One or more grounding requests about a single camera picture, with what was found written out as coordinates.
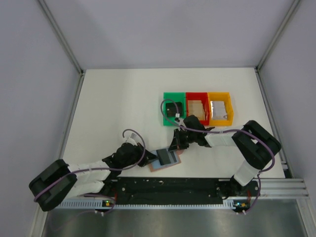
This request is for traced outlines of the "brown leather card holder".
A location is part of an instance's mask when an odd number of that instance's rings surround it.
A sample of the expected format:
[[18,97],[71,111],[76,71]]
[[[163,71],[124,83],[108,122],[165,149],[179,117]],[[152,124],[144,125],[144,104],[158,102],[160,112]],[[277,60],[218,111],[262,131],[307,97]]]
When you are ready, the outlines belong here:
[[182,151],[169,151],[168,148],[163,148],[151,151],[151,153],[158,158],[149,164],[151,172],[156,172],[181,163],[180,155],[182,154]]

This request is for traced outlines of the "black credit card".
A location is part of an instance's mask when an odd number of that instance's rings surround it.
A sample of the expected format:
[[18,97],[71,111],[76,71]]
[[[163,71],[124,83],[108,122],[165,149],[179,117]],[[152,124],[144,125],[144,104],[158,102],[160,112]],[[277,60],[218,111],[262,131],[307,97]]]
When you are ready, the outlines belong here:
[[177,162],[177,156],[174,151],[170,152],[168,149],[156,150],[160,165],[170,165]]

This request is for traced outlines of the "red plastic bin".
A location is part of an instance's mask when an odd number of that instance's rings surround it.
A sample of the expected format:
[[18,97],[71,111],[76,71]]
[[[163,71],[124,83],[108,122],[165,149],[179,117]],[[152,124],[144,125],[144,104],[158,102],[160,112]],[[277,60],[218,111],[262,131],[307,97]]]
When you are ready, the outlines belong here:
[[201,124],[209,125],[210,104],[207,92],[186,92],[187,116],[194,115]]

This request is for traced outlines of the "yellow plastic bin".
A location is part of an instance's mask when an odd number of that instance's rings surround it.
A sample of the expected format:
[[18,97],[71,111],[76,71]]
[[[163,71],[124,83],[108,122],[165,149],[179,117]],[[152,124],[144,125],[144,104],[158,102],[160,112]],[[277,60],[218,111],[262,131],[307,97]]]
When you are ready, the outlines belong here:
[[209,126],[231,126],[234,111],[228,92],[208,92],[210,105]]

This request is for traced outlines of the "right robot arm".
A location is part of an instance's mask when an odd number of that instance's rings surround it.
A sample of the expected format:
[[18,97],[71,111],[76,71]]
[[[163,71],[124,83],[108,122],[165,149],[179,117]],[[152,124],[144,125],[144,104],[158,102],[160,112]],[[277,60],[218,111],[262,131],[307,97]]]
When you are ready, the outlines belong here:
[[237,147],[244,157],[244,162],[230,178],[228,193],[243,195],[249,188],[249,183],[266,168],[268,163],[275,164],[275,155],[281,150],[280,142],[265,128],[254,120],[248,121],[240,128],[219,129],[206,128],[194,115],[185,119],[175,118],[173,122],[173,139],[169,151],[181,151],[196,143],[201,147]]

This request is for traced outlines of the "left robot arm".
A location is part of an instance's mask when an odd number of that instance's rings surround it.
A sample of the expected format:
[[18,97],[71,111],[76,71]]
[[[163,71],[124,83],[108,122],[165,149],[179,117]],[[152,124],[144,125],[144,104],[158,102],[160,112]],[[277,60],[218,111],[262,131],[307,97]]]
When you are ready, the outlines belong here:
[[106,196],[112,190],[111,181],[123,171],[144,167],[158,159],[146,149],[144,139],[135,130],[126,129],[122,136],[121,146],[99,161],[83,164],[54,161],[29,183],[34,202],[47,212],[68,198],[88,194]]

